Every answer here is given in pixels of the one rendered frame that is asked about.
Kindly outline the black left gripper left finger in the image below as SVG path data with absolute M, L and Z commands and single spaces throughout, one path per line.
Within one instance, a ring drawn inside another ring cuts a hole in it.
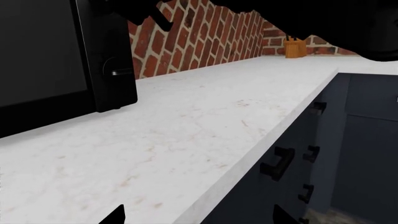
M 125 219 L 124 205 L 119 205 L 98 224 L 124 224 Z

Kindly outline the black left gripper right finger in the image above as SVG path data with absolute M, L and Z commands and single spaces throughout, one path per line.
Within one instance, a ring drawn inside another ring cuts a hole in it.
M 279 205 L 274 205 L 272 219 L 274 224 L 300 224 Z

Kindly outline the black oven control knob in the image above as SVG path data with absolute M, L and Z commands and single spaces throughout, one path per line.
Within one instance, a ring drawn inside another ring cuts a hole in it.
M 134 76 L 132 60 L 125 57 L 110 57 L 102 68 L 105 78 Z

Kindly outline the black toaster oven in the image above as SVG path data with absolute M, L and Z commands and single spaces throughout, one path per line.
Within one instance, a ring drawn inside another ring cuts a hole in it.
M 137 102 L 135 76 L 105 78 L 132 60 L 116 0 L 0 0 L 0 139 Z

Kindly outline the navy blue base cabinet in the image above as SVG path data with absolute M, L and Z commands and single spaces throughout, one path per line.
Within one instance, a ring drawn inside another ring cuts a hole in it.
M 278 182 L 259 171 L 277 164 L 275 147 L 295 149 Z M 398 224 L 398 76 L 337 74 L 201 224 L 274 224 L 274 205 L 300 224 Z

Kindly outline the wooden knife block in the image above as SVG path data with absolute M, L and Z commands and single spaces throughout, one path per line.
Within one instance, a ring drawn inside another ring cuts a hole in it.
M 306 41 L 286 35 L 284 39 L 284 50 L 286 58 L 305 57 L 307 55 Z

